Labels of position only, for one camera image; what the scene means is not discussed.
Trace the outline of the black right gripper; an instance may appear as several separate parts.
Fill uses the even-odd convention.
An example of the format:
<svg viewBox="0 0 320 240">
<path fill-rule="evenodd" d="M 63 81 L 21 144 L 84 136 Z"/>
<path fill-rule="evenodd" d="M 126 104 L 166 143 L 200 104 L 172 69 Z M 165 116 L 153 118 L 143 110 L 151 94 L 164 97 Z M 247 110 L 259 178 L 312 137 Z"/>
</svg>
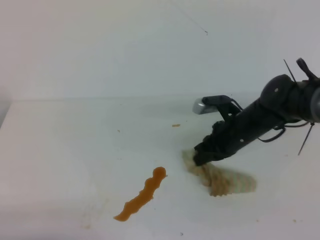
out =
<svg viewBox="0 0 320 240">
<path fill-rule="evenodd" d="M 212 160 L 229 158 L 284 122 L 283 117 L 264 107 L 258 98 L 237 115 L 217 121 L 212 133 L 197 145 L 193 161 L 196 166 L 203 166 Z"/>
</svg>

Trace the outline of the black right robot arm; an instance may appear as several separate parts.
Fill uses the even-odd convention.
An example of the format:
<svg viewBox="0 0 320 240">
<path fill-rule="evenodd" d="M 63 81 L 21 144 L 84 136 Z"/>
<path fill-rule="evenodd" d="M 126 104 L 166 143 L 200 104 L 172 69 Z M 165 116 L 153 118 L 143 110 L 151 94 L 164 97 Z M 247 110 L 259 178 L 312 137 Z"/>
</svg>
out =
<svg viewBox="0 0 320 240">
<path fill-rule="evenodd" d="M 306 74 L 306 80 L 296 81 L 286 74 L 276 76 L 246 108 L 227 95 L 205 96 L 195 101 L 194 113 L 219 112 L 223 118 L 194 147 L 193 160 L 197 166 L 229 158 L 270 130 L 280 132 L 267 142 L 279 138 L 287 128 L 296 128 L 300 121 L 312 126 L 319 123 L 320 79 L 302 58 L 296 63 Z"/>
</svg>

